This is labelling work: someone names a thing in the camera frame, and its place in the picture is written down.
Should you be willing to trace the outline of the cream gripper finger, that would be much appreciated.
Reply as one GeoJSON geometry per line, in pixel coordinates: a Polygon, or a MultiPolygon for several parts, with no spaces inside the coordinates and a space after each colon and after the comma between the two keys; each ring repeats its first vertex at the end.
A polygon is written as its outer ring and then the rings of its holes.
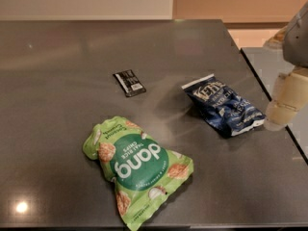
{"type": "Polygon", "coordinates": [[[288,74],[280,73],[266,109],[265,128],[270,131],[281,130],[307,103],[308,68],[295,66],[288,74]]]}

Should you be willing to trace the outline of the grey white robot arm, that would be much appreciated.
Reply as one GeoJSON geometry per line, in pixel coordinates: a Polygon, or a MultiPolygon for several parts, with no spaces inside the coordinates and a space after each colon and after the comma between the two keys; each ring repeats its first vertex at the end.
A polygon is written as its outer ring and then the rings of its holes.
{"type": "Polygon", "coordinates": [[[284,128],[308,103],[308,2],[284,30],[282,53],[294,69],[280,73],[274,83],[264,122],[270,131],[284,128]]]}

